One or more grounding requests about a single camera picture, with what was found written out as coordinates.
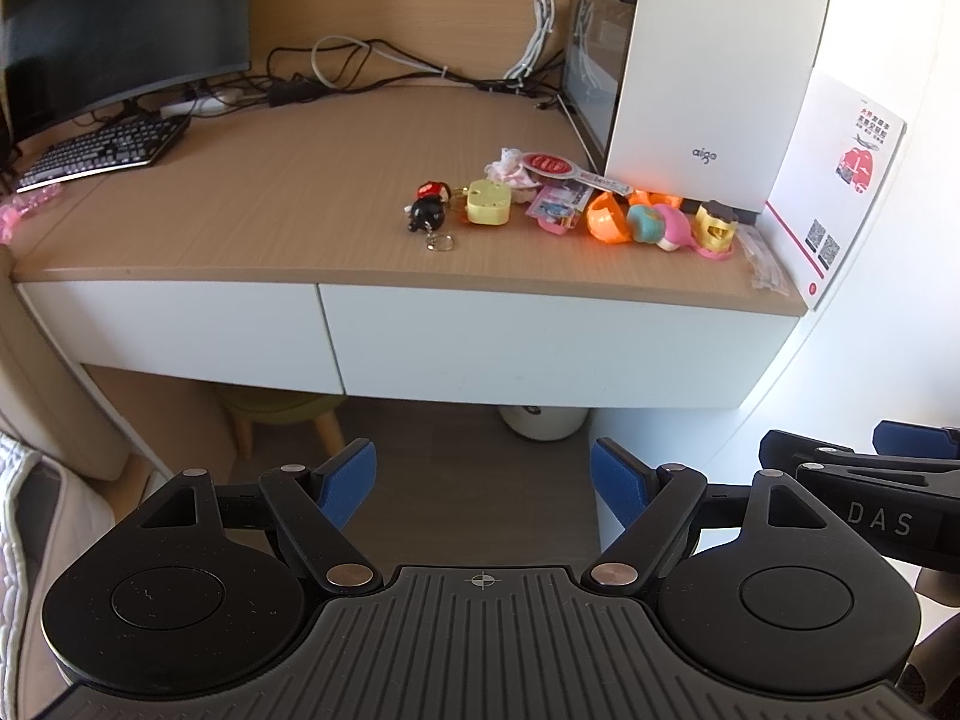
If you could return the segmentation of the yellow crown toy pink base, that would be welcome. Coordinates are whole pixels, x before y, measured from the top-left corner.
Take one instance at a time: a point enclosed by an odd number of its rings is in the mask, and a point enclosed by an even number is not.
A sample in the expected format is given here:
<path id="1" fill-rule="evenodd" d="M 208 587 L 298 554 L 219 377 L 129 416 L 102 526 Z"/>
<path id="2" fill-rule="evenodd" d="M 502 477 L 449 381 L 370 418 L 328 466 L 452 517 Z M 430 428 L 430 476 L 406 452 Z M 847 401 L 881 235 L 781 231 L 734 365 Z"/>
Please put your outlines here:
<path id="1" fill-rule="evenodd" d="M 692 221 L 695 250 L 705 259 L 729 259 L 734 250 L 737 226 L 739 220 L 729 206 L 716 200 L 702 203 Z"/>

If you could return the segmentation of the pink teal capsule toy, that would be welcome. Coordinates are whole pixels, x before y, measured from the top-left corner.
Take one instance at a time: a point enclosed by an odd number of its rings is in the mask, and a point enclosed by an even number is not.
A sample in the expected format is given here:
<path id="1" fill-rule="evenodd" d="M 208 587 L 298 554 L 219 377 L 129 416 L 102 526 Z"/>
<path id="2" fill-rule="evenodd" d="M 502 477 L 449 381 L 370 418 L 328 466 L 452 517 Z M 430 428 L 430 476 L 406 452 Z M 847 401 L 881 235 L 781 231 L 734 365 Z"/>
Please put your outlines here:
<path id="1" fill-rule="evenodd" d="M 631 239 L 665 250 L 692 247 L 693 234 L 688 218 L 670 205 L 633 205 L 626 212 Z"/>

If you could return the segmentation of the orange pumpkin shell half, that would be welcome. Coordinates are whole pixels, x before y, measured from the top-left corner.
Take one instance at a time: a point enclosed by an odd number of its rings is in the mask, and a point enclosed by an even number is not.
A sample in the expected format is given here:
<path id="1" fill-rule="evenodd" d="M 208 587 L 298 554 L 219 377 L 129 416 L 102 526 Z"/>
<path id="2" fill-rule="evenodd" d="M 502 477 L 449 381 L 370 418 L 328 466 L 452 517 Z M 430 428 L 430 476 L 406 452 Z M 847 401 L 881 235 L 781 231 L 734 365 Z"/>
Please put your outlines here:
<path id="1" fill-rule="evenodd" d="M 586 208 L 586 223 L 589 234 L 604 244 L 626 244 L 633 241 L 630 224 L 626 221 L 617 195 L 602 192 L 590 200 Z"/>

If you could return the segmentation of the pink toy blister card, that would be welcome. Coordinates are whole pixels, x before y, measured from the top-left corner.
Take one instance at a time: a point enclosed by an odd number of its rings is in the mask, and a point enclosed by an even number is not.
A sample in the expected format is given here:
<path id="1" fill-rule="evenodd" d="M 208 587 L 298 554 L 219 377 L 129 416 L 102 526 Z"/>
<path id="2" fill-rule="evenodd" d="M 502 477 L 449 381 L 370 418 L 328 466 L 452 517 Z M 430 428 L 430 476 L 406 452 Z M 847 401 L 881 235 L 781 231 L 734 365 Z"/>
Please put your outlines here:
<path id="1" fill-rule="evenodd" d="M 574 181 L 545 182 L 529 203 L 526 215 L 540 229 L 564 236 L 578 226 L 594 190 Z"/>

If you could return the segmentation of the yellow plastic case toy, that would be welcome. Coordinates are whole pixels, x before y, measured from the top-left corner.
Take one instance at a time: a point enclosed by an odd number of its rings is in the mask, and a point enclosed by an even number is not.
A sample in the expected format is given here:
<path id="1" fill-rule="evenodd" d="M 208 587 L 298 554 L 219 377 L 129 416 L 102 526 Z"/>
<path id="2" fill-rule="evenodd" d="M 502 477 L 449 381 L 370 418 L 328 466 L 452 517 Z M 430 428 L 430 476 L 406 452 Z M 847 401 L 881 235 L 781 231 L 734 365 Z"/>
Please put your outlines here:
<path id="1" fill-rule="evenodd" d="M 511 187 L 491 179 L 477 179 L 452 195 L 452 206 L 475 226 L 505 226 L 511 216 Z"/>

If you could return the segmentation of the pink white plush toy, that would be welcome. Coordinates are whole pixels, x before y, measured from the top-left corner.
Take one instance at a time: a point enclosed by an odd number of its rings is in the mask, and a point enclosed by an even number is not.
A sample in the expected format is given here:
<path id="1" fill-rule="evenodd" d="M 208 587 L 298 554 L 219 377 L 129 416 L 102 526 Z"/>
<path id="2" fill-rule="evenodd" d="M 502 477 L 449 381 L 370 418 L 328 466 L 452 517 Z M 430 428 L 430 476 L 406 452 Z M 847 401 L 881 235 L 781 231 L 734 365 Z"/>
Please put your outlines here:
<path id="1" fill-rule="evenodd" d="M 540 182 L 527 171 L 523 156 L 524 153 L 517 148 L 501 149 L 500 158 L 485 166 L 485 177 L 489 181 L 506 184 L 511 190 L 539 188 Z"/>

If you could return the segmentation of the Mickey Mouse keychain figure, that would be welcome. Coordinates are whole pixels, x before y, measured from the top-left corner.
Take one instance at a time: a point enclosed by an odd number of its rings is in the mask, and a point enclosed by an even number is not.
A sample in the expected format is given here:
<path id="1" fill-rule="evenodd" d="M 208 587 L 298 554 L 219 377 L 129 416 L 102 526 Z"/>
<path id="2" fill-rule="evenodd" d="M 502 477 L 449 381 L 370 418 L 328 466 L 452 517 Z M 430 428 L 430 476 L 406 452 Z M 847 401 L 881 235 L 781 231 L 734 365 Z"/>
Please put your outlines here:
<path id="1" fill-rule="evenodd" d="M 448 184 L 428 181 L 416 189 L 415 200 L 405 206 L 407 231 L 415 234 L 423 232 L 425 245 L 431 252 L 446 254 L 454 249 L 454 238 L 449 232 L 443 231 L 451 197 Z"/>

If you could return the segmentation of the green stool wooden legs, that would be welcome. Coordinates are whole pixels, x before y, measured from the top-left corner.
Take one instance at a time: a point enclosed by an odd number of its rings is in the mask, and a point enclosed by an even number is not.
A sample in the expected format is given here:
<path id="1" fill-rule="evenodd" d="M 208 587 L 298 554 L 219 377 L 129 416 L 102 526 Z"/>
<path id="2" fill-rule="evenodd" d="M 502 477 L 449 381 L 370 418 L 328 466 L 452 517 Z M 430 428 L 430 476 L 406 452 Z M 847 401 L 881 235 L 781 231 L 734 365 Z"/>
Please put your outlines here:
<path id="1" fill-rule="evenodd" d="M 254 427 L 257 424 L 291 426 L 309 422 L 329 457 L 338 454 L 347 445 L 337 418 L 337 408 L 345 401 L 343 395 L 229 383 L 215 383 L 213 394 L 231 421 L 241 460 L 252 458 Z"/>

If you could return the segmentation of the white QR code placard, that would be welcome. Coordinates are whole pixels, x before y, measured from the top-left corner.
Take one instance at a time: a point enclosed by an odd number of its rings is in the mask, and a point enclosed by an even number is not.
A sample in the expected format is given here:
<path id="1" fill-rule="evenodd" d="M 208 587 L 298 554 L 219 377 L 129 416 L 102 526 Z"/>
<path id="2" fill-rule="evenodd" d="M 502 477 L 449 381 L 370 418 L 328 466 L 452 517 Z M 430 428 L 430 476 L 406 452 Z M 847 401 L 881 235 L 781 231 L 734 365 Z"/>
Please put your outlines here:
<path id="1" fill-rule="evenodd" d="M 838 278 L 903 133 L 900 117 L 855 94 L 802 106 L 758 229 L 807 307 Z"/>

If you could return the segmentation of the left white drawer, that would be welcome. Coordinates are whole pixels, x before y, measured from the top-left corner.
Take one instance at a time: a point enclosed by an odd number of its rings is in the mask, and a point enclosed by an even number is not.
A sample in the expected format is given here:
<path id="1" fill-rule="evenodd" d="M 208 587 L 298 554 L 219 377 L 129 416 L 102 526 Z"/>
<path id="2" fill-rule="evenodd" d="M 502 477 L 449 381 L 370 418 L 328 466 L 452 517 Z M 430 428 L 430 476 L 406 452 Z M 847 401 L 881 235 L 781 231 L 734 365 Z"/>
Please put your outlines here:
<path id="1" fill-rule="evenodd" d="M 20 293 L 78 364 L 316 394 L 343 390 L 319 289 L 226 281 L 51 281 Z"/>

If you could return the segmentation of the right white drawer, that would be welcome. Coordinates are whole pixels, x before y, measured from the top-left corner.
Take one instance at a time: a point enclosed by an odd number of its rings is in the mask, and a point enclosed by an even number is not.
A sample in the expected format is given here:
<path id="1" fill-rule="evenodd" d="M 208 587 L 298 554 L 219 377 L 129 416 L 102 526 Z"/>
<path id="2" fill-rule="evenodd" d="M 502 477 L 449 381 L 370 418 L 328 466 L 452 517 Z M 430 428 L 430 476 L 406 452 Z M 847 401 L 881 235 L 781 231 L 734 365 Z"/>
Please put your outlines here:
<path id="1" fill-rule="evenodd" d="M 651 302 L 324 284 L 342 382 L 357 397 L 736 408 L 791 317 Z"/>

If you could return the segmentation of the pink plastic toy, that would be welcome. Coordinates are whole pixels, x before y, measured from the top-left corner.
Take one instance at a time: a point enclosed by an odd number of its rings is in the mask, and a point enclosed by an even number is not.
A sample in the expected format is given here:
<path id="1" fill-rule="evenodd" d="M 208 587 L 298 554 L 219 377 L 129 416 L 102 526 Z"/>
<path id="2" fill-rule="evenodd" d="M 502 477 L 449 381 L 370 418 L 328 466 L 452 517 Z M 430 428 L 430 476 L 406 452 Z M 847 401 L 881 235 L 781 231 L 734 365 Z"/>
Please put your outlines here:
<path id="1" fill-rule="evenodd" d="M 62 193 L 60 184 L 36 188 L 31 192 L 16 193 L 14 197 L 2 203 L 0 210 L 0 242 L 8 245 L 13 241 L 16 229 L 28 216 L 36 215 L 43 206 L 52 203 Z"/>

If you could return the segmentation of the white aigo computer case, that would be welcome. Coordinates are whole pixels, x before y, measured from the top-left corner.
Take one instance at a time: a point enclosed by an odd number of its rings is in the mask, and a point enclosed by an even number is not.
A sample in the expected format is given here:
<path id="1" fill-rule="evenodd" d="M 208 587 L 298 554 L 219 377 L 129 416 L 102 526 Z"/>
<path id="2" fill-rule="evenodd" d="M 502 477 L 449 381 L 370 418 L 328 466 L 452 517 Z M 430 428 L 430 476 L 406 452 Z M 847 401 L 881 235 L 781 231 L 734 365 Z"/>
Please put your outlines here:
<path id="1" fill-rule="evenodd" d="M 770 197 L 830 0 L 571 0 L 562 106 L 590 164 L 747 223 Z"/>

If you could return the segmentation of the black keyboard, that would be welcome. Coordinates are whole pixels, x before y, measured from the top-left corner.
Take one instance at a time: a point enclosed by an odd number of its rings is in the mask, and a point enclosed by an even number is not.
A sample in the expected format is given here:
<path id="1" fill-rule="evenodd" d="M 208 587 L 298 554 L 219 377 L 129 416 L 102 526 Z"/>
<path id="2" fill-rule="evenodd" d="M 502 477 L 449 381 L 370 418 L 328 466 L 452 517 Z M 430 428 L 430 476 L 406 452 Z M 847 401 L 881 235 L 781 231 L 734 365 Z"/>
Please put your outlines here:
<path id="1" fill-rule="evenodd" d="M 23 172 L 16 192 L 153 166 L 189 128 L 189 115 L 139 117 L 49 146 Z"/>

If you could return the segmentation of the curved computer monitor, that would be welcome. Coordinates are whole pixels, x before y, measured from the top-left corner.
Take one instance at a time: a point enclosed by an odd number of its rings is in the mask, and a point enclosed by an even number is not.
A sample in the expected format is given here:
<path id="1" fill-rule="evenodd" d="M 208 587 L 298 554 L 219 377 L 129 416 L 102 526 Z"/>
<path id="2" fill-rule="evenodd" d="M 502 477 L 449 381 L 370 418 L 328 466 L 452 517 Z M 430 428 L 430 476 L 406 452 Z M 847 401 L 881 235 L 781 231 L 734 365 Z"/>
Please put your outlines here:
<path id="1" fill-rule="evenodd" d="M 251 65 L 249 0 L 2 0 L 11 138 Z"/>

